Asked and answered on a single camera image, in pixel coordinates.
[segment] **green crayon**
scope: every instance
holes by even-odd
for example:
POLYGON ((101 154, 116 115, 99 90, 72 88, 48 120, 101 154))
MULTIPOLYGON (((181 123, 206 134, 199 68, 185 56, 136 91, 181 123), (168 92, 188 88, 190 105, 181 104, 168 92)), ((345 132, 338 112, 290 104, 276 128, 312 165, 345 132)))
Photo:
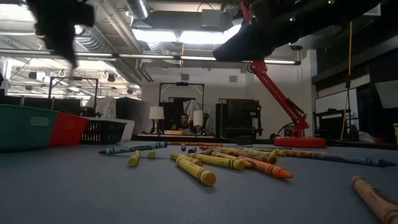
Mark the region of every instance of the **green crayon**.
POLYGON ((109 149, 102 150, 98 152, 99 154, 113 155, 125 152, 135 152, 136 150, 146 151, 151 149, 160 149, 167 147, 167 142, 157 142, 152 144, 147 144, 143 146, 121 146, 121 147, 111 147, 109 149))

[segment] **cable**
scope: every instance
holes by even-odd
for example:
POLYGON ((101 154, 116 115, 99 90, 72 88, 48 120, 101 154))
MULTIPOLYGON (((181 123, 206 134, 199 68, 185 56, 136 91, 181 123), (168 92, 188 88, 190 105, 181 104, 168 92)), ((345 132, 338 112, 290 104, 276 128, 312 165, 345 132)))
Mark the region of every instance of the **cable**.
MULTIPOLYGON (((348 50, 348 81, 350 80, 351 77, 351 59, 352 59, 352 46, 353 46, 353 22, 349 23, 349 50, 348 50)), ((341 129, 341 136, 340 136, 340 141, 343 140, 343 134, 344 134, 344 127, 346 124, 346 114, 347 114, 347 103, 349 104, 349 86, 347 87, 347 98, 346 98, 346 105, 344 108, 344 116, 343 116, 343 127, 341 129)), ((351 122, 351 111, 349 112, 349 121, 351 122)))
POLYGON ((208 6, 210 6, 211 9, 214 9, 213 6, 211 6, 211 4, 208 4, 207 2, 201 2, 201 3, 199 4, 199 6, 198 6, 197 12, 199 12, 199 8, 200 8, 200 6, 201 6, 203 3, 205 3, 205 4, 208 5, 208 6))
POLYGON ((279 133, 280 133, 283 129, 285 129, 287 126, 289 126, 289 125, 291 125, 291 124, 294 124, 294 122, 290 122, 289 124, 283 125, 283 127, 281 127, 281 128, 279 129, 279 131, 278 131, 278 133, 276 134, 276 136, 278 136, 279 133))

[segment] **lamp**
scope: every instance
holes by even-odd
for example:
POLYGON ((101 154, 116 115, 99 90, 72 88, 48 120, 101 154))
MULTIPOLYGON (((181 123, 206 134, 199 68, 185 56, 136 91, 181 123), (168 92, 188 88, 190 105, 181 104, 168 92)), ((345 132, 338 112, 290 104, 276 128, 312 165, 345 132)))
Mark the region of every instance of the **lamp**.
POLYGON ((157 123, 160 119, 164 119, 163 106, 151 106, 148 118, 155 121, 155 132, 159 134, 157 123))
POLYGON ((198 110, 193 112, 193 126, 196 127, 197 134, 199 134, 199 129, 203 126, 203 111, 198 110))

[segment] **person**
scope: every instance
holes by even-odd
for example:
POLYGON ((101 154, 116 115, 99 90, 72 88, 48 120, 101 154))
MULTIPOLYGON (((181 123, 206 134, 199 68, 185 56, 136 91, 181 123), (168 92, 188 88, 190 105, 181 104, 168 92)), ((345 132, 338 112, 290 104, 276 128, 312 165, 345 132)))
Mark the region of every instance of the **person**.
POLYGON ((179 130, 182 131, 182 133, 193 133, 193 121, 189 122, 189 117, 186 113, 181 114, 180 120, 180 124, 173 125, 172 130, 179 130))

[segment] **orange crayon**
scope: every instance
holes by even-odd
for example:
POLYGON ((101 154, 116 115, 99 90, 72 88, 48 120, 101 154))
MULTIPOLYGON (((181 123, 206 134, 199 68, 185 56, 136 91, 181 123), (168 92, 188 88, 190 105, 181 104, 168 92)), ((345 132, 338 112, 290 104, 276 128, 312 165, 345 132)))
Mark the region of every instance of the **orange crayon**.
POLYGON ((276 177, 278 179, 291 179, 293 178, 293 175, 290 174, 286 169, 284 169, 283 167, 280 166, 274 166, 272 164, 268 164, 266 162, 261 162, 261 161, 257 161, 255 159, 251 159, 248 157, 244 157, 244 156, 239 156, 239 158, 242 158, 248 162, 250 162, 253 165, 253 168, 271 175, 273 177, 276 177))

